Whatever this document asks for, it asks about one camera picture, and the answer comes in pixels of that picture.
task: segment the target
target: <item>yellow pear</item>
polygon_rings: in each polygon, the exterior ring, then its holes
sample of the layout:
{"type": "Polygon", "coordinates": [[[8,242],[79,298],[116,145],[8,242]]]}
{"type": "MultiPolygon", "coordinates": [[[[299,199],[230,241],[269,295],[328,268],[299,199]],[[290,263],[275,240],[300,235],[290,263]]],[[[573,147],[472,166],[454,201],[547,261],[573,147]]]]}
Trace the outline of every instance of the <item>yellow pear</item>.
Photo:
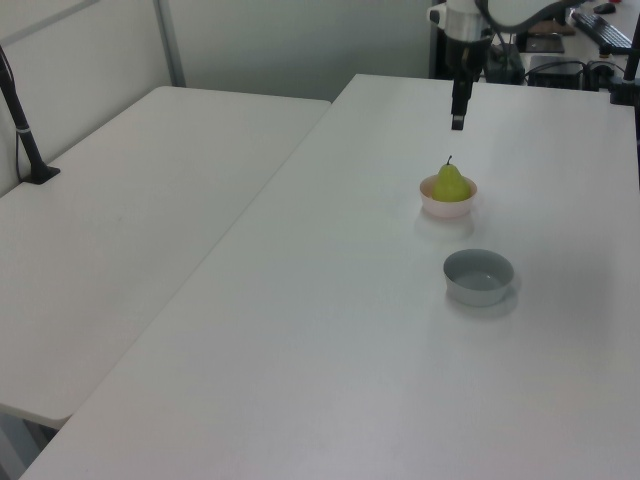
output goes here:
{"type": "Polygon", "coordinates": [[[433,185],[431,198],[439,202],[462,202],[471,196],[471,187],[460,172],[451,165],[451,157],[440,168],[438,178],[433,185]]]}

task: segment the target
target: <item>wall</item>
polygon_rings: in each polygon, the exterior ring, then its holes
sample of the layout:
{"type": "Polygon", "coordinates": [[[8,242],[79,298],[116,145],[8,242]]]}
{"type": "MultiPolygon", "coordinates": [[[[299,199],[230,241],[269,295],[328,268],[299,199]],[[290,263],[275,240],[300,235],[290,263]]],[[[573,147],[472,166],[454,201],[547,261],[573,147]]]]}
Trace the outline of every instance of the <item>wall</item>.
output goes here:
{"type": "MultiPolygon", "coordinates": [[[[101,0],[5,53],[45,162],[170,84],[153,0],[101,0]]],[[[14,125],[0,100],[0,195],[17,183],[14,146],[14,125]]]]}
{"type": "Polygon", "coordinates": [[[356,73],[428,77],[431,0],[160,0],[186,86],[333,101],[356,73]]]}

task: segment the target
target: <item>keyboard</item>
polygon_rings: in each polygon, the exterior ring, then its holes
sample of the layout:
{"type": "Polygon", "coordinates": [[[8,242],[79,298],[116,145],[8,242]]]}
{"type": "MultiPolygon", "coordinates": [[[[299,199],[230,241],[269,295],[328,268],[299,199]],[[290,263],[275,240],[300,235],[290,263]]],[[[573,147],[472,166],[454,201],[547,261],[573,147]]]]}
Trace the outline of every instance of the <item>keyboard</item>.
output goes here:
{"type": "Polygon", "coordinates": [[[631,52],[631,40],[600,15],[573,12],[571,16],[576,21],[576,27],[601,47],[606,44],[611,45],[611,53],[613,54],[628,54],[631,52]]]}

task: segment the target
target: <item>black stand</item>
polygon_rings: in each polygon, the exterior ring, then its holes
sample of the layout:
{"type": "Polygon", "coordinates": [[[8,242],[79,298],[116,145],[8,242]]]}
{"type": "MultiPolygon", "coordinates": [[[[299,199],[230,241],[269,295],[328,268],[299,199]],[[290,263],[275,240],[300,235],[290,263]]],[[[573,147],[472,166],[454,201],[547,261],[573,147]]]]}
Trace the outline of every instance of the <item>black stand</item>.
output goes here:
{"type": "Polygon", "coordinates": [[[631,52],[627,60],[627,68],[624,70],[622,79],[611,78],[610,100],[614,105],[627,105],[634,108],[636,119],[636,142],[638,154],[638,171],[640,172],[640,82],[636,79],[638,72],[638,61],[640,60],[640,15],[636,22],[636,31],[631,42],[631,52]]]}
{"type": "Polygon", "coordinates": [[[16,125],[16,132],[18,132],[18,135],[22,140],[22,145],[24,145],[24,150],[27,152],[29,162],[31,163],[31,174],[23,181],[42,185],[47,180],[60,173],[60,169],[49,167],[42,161],[42,157],[38,151],[38,146],[33,138],[33,134],[31,133],[31,128],[29,127],[27,118],[22,110],[22,105],[20,105],[20,100],[18,99],[13,78],[9,73],[9,67],[8,65],[5,65],[4,52],[1,53],[3,55],[2,58],[0,58],[0,88],[2,89],[2,94],[7,102],[9,111],[11,112],[11,117],[13,117],[13,122],[16,125]]]}

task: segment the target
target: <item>white table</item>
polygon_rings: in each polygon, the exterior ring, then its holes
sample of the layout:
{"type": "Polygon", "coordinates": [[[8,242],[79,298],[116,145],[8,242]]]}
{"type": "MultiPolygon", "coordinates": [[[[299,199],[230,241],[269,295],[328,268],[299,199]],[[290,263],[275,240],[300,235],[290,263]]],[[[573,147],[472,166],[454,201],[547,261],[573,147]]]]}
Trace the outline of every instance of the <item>white table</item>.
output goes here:
{"type": "Polygon", "coordinates": [[[0,411],[59,428],[328,105],[159,88],[0,199],[0,411]]]}
{"type": "Polygon", "coordinates": [[[27,471],[69,479],[617,480],[640,471],[633,112],[357,76],[27,471]],[[472,213],[421,213],[453,154],[472,213]],[[452,252],[509,258],[495,307],[452,252]]]}

